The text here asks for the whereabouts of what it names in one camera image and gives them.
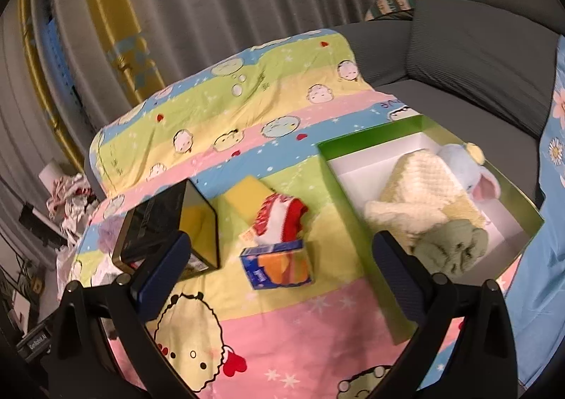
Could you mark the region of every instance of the open box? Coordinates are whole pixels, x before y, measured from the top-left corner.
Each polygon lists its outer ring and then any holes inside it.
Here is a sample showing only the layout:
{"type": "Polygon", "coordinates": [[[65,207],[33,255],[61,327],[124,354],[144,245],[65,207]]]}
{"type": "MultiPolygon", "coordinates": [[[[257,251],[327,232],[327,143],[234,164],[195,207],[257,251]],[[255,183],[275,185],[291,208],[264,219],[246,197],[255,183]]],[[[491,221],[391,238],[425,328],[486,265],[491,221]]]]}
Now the open box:
{"type": "MultiPolygon", "coordinates": [[[[422,148],[436,152],[448,143],[463,142],[430,118],[417,115],[318,144],[329,169],[327,182],[335,178],[343,191],[341,202],[336,204],[344,222],[354,224],[350,231],[357,232],[357,238],[353,239],[365,267],[374,265],[370,249],[373,233],[363,219],[366,202],[379,199],[403,154],[422,148]]],[[[488,278],[500,276],[543,224],[536,207],[512,182],[488,161],[484,166],[498,180],[501,196],[499,200],[476,203],[487,219],[489,245],[487,253],[454,280],[458,283],[481,285],[488,278]]]]}

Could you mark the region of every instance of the pink ear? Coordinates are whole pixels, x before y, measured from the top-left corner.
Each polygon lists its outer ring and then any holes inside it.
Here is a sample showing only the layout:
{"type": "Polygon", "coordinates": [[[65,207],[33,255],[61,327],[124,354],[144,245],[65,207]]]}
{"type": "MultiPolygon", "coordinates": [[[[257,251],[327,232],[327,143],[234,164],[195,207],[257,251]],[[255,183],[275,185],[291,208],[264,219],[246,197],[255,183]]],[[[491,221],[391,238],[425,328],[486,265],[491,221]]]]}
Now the pink ear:
{"type": "Polygon", "coordinates": [[[494,174],[484,166],[480,167],[480,171],[481,179],[471,192],[473,199],[475,201],[484,201],[500,198],[500,185],[494,174]]]}

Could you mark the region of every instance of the bed sheet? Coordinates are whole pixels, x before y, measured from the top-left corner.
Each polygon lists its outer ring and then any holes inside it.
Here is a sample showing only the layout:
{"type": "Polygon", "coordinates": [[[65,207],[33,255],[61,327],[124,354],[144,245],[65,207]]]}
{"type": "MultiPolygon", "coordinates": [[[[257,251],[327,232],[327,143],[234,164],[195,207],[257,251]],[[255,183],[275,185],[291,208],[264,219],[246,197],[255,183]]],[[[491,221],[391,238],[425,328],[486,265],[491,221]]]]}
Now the bed sheet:
{"type": "MultiPolygon", "coordinates": [[[[382,278],[367,272],[359,252],[368,244],[340,215],[316,145],[411,113],[362,79],[331,30],[252,47],[178,82],[94,140],[92,168],[110,197],[71,277],[88,286],[115,272],[109,257],[125,213],[190,177],[218,213],[221,268],[178,283],[148,325],[163,356],[199,397],[364,397],[402,352],[395,330],[406,322],[377,298],[382,278]],[[248,225],[221,196],[248,174],[309,207],[312,285],[249,285],[238,258],[248,225]]],[[[453,321],[444,344],[457,333],[453,321]]]]}

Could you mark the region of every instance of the red and white cloth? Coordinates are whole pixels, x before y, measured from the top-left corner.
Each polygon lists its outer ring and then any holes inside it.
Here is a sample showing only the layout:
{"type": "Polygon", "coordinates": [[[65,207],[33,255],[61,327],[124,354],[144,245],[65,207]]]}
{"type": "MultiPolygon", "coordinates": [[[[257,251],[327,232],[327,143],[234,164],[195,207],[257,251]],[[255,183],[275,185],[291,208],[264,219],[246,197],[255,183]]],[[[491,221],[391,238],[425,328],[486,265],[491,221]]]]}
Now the red and white cloth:
{"type": "Polygon", "coordinates": [[[274,193],[265,198],[253,229],[259,245],[273,245],[297,239],[302,230],[300,218],[308,211],[306,205],[293,196],[274,193]]]}

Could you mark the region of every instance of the gold trim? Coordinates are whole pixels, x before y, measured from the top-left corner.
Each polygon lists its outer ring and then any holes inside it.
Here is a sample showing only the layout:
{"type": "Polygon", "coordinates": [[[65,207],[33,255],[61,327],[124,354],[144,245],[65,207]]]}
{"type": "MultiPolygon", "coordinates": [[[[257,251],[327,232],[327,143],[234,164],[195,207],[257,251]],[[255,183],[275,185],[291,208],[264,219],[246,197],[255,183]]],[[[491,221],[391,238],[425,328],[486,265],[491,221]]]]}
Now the gold trim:
{"type": "Polygon", "coordinates": [[[24,45],[25,60],[28,65],[29,75],[36,92],[37,100],[46,113],[49,125],[59,142],[61,149],[67,156],[67,159],[75,167],[77,171],[84,171],[83,155],[78,150],[77,145],[71,138],[67,127],[61,119],[55,102],[51,97],[49,86],[45,80],[45,75],[41,67],[39,53],[35,46],[33,24],[31,17],[30,0],[18,0],[18,16],[20,18],[20,30],[22,32],[22,41],[24,45]]]}
{"type": "Polygon", "coordinates": [[[131,106],[166,85],[145,38],[131,0],[87,0],[90,17],[107,60],[131,106]]]}

